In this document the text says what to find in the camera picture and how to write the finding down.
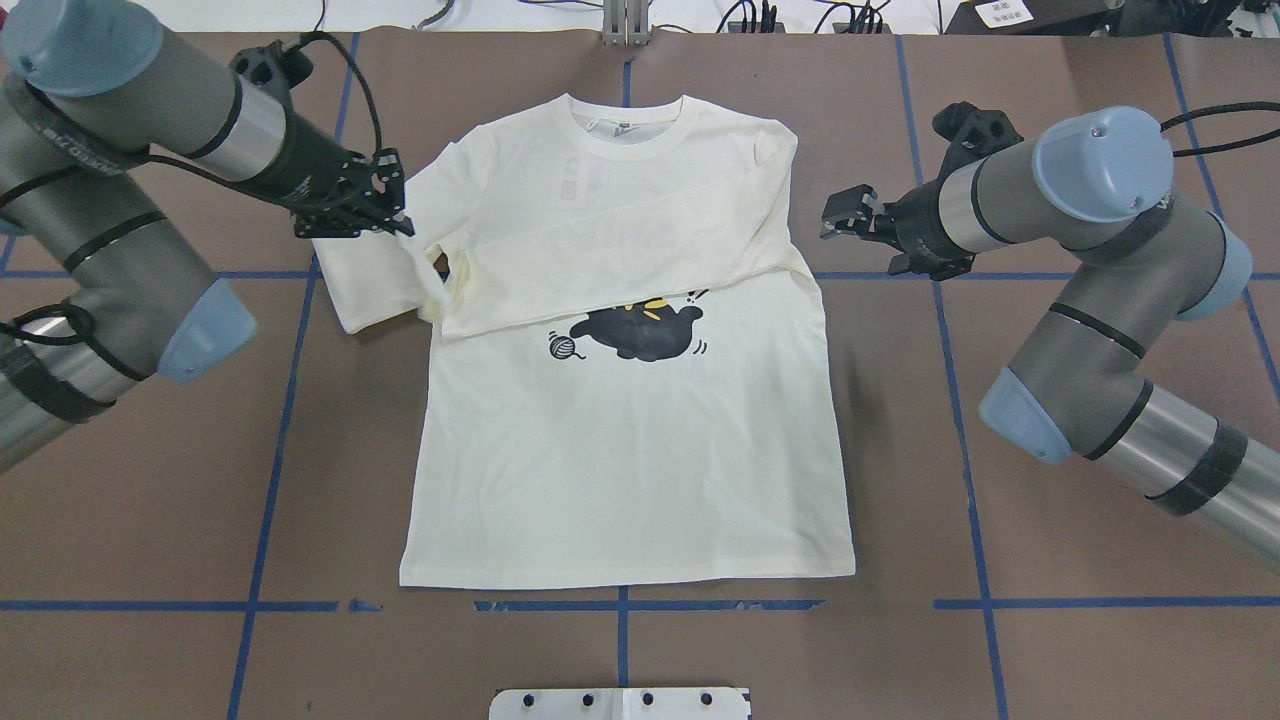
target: yarn ball graphic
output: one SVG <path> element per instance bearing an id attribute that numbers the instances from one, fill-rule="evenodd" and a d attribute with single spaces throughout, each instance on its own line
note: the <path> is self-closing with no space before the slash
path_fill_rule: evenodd
<path id="1" fill-rule="evenodd" d="M 571 337 L 552 336 L 550 351 L 552 357 L 557 360 L 568 360 L 570 357 L 586 360 L 586 357 L 577 354 L 577 346 L 573 343 L 573 338 Z"/>

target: neckline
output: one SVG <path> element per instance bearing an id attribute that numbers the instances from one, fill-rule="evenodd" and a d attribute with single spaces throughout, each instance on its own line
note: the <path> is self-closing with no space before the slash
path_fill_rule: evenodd
<path id="1" fill-rule="evenodd" d="M 689 135 L 690 127 L 698 114 L 698 104 L 692 97 L 681 95 L 673 102 L 666 105 L 653 105 L 648 108 L 616 108 L 612 105 L 596 105 L 579 100 L 568 94 L 561 95 L 553 101 L 556 108 L 556 120 L 564 135 L 579 147 L 613 160 L 639 160 L 648 159 L 666 152 L 678 145 Z M 672 122 L 662 135 L 644 142 L 631 145 L 617 145 L 593 136 L 573 119 L 573 115 L 586 115 L 602 120 L 628 122 L 628 123 L 660 123 Z"/>

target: blue joint cap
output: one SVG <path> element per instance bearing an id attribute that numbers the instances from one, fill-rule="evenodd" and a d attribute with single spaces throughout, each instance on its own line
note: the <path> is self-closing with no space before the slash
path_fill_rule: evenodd
<path id="1" fill-rule="evenodd" d="M 256 334 L 253 316 L 232 292 L 227 279 L 219 278 L 183 318 L 160 356 L 157 370 L 178 384 L 189 383 Z"/>
<path id="2" fill-rule="evenodd" d="M 87 97 L 142 74 L 164 26 L 127 0 L 22 0 L 0 45 L 9 67 L 55 97 Z"/>
<path id="3" fill-rule="evenodd" d="M 1032 152 L 1032 173 L 1059 210 L 1089 223 L 1117 223 L 1172 187 L 1174 150 L 1147 113 L 1106 108 L 1044 131 Z"/>
<path id="4" fill-rule="evenodd" d="M 1249 283 L 1249 275 L 1253 274 L 1253 254 L 1249 252 L 1249 246 L 1244 245 L 1244 241 L 1226 227 L 1222 218 L 1213 213 L 1210 215 L 1213 215 L 1219 227 L 1222 228 L 1222 241 L 1226 246 L 1222 255 L 1222 269 L 1217 273 L 1213 287 L 1208 288 L 1204 297 L 1174 315 L 1175 320 L 1202 320 L 1217 313 L 1244 292 L 1244 286 Z"/>
<path id="5" fill-rule="evenodd" d="M 22 225 L 17 225 L 14 223 L 10 223 L 9 220 L 5 220 L 4 218 L 0 218 L 0 237 L 8 237 L 8 236 L 22 237 L 24 234 L 27 234 L 27 231 Z"/>
<path id="6" fill-rule="evenodd" d="M 1050 465 L 1061 465 L 1073 455 L 1066 436 L 1009 368 L 1000 370 L 978 414 L 1005 439 Z"/>

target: white t-shirt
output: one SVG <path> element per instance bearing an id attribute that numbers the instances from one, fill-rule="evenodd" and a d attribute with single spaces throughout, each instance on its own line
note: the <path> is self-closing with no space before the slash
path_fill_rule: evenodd
<path id="1" fill-rule="evenodd" d="M 416 236 L 315 241 L 347 332 L 433 323 L 402 585 L 852 574 L 795 147 L 692 97 L 566 95 L 411 178 Z"/>

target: robotic arm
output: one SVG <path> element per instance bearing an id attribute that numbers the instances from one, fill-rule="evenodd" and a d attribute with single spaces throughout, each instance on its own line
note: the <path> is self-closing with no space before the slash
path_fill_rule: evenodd
<path id="1" fill-rule="evenodd" d="M 413 233 L 396 150 L 379 137 L 365 158 L 293 111 L 289 90 L 311 72 L 301 47 L 328 36 L 244 50 L 227 68 L 127 0 L 23 0 L 0 20 L 14 70 L 0 96 L 0 236 L 35 236 L 82 287 L 0 325 L 0 471 L 151 374 L 189 382 L 256 333 L 129 179 L 145 161 L 183 164 L 150 145 L 291 209 L 298 237 Z"/>
<path id="2" fill-rule="evenodd" d="M 827 232 L 901 251 L 890 273 L 943 281 L 979 252 L 1053 237 L 1080 260 L 980 406 L 997 433 L 1048 464 L 1083 455 L 1148 500 L 1280 569 L 1280 455 L 1135 373 L 1170 320 L 1213 314 L 1252 258 L 1226 224 L 1170 190 L 1174 156 L 1133 108 L 1064 120 L 1021 142 L 1004 113 L 951 105 L 938 177 L 897 202 L 832 195 Z"/>

